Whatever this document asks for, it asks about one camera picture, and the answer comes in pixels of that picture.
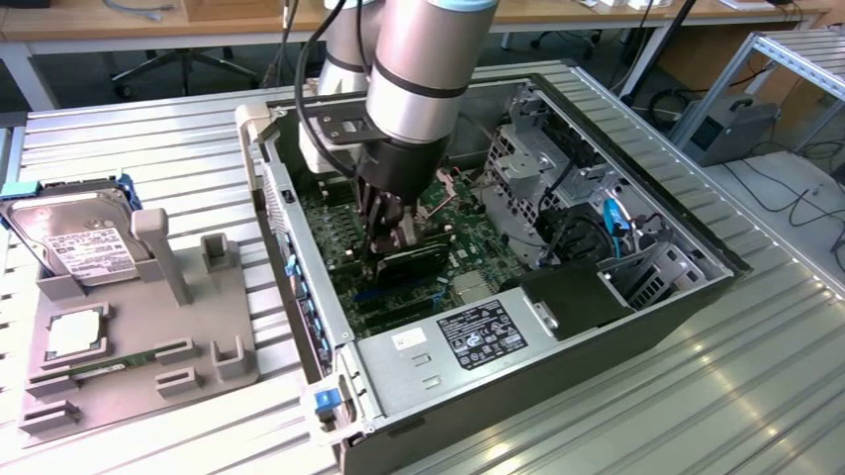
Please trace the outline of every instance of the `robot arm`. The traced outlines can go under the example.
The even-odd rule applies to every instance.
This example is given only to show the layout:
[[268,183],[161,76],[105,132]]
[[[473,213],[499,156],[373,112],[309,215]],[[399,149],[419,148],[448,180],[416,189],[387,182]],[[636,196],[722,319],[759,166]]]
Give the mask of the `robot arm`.
[[[347,3],[327,32],[320,93],[363,90],[367,81],[357,1]],[[417,199],[441,163],[497,0],[361,3],[363,54],[371,64],[365,115],[384,138],[363,144],[355,188],[364,253],[380,254],[421,241]]]

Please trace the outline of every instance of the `office chair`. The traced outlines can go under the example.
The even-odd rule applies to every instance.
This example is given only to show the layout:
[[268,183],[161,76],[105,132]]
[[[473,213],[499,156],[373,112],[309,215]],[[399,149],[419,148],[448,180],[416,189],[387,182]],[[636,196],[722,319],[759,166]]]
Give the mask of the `office chair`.
[[[586,50],[583,51],[583,60],[588,60],[592,57],[592,51],[595,50],[595,46],[602,40],[602,31],[592,30],[587,36],[580,36],[569,32],[563,32],[568,35],[569,38],[579,40],[583,42],[586,46]],[[557,35],[561,40],[567,40],[567,38],[560,34],[560,32],[541,32],[535,40],[531,40],[531,48],[540,49],[540,43],[543,42],[543,38],[548,35]]]
[[128,71],[124,71],[118,74],[113,74],[110,76],[110,83],[113,86],[113,91],[117,97],[122,99],[128,99],[134,94],[132,87],[125,84],[128,80],[145,74],[146,72],[157,69],[172,62],[177,62],[181,66],[181,95],[189,95],[189,81],[188,76],[192,71],[190,64],[193,62],[198,62],[206,64],[217,69],[222,69],[224,71],[229,71],[249,80],[249,88],[254,89],[258,87],[258,76],[257,74],[246,69],[242,66],[238,66],[229,59],[234,56],[230,47],[222,47],[222,59],[218,59],[213,56],[209,56],[202,53],[202,51],[208,50],[208,48],[188,48],[180,47],[173,49],[164,54],[158,55],[153,49],[148,49],[144,51],[146,55],[146,61],[141,62],[137,66],[134,66]]

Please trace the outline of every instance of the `warning label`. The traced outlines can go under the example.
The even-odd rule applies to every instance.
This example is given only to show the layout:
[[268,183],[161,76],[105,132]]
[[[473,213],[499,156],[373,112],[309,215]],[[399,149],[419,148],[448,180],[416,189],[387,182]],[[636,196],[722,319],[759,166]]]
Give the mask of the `warning label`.
[[528,346],[497,300],[436,324],[463,369],[473,369]]
[[113,228],[45,239],[61,264],[77,279],[108,275],[134,268],[132,254]]

